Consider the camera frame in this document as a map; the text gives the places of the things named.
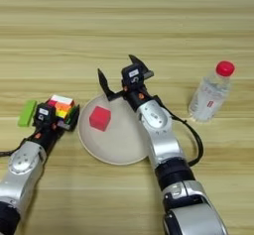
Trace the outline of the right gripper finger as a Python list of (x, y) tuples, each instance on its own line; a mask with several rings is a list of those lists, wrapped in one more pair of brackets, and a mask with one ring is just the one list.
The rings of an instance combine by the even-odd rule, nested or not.
[(105, 77), (104, 73), (100, 69), (97, 70), (97, 74), (98, 74), (99, 84), (104, 94), (106, 95), (109, 101), (112, 101), (115, 98), (115, 92), (113, 92), (109, 88), (107, 78)]
[(135, 57), (133, 55), (129, 55), (129, 58), (133, 64), (136, 63), (141, 66), (143, 73), (146, 73), (148, 71), (148, 68), (145, 66), (145, 64), (140, 59), (138, 59), (137, 57)]

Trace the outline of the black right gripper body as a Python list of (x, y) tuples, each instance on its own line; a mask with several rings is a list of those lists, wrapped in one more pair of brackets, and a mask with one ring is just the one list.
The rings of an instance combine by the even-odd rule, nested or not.
[(150, 95), (145, 85), (145, 80), (153, 75), (154, 73), (151, 70), (146, 73), (143, 73), (140, 69), (122, 72), (122, 89), (115, 92), (114, 99), (122, 97), (134, 111), (137, 111), (141, 105), (151, 100), (161, 103), (159, 96)]

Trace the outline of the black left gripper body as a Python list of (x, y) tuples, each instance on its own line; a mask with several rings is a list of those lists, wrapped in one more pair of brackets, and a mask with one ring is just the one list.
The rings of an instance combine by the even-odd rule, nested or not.
[(30, 141), (40, 145), (48, 155), (62, 135), (65, 132), (72, 132), (74, 128), (74, 123), (65, 124), (64, 122), (53, 123), (50, 126), (39, 126), (30, 137)]

